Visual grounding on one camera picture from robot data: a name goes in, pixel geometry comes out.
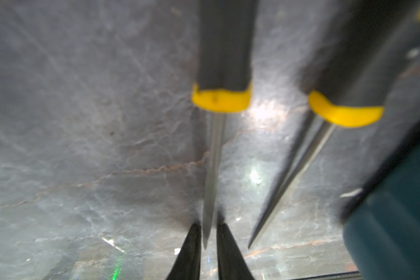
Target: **teal object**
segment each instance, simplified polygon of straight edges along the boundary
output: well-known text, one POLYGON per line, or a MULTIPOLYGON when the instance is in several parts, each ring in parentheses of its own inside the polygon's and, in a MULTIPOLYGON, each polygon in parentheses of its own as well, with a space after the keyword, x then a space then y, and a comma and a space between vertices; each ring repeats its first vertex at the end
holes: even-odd
POLYGON ((343 237, 365 280, 420 279, 420 143, 352 212, 343 237))

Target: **metal rod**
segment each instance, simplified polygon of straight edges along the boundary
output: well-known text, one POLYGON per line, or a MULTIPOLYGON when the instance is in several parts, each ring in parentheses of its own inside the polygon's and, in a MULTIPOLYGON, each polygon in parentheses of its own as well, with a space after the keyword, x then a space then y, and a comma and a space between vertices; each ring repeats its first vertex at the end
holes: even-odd
POLYGON ((338 274, 330 274, 330 275, 319 275, 314 277, 307 277, 307 278, 299 278, 294 280, 363 280, 361 274, 359 272, 344 272, 338 274))
POLYGON ((277 215, 278 209, 281 209, 282 204, 289 200, 297 187, 298 180, 319 154, 319 151, 322 149, 335 127, 336 125, 327 121, 322 123, 319 131, 316 133, 307 150, 296 165, 296 168, 290 173, 290 175, 285 177, 285 180, 273 194, 260 223, 250 239, 249 248, 260 239, 260 236, 263 235, 264 231, 269 227, 270 222, 273 221, 274 217, 277 215))
POLYGON ((204 249, 207 248, 207 241, 210 236, 213 221, 214 201, 218 185, 218 170, 221 161, 221 149, 223 148, 225 124, 225 114, 212 113, 210 125, 210 159, 204 190, 204 212, 202 214, 202 240, 204 249))

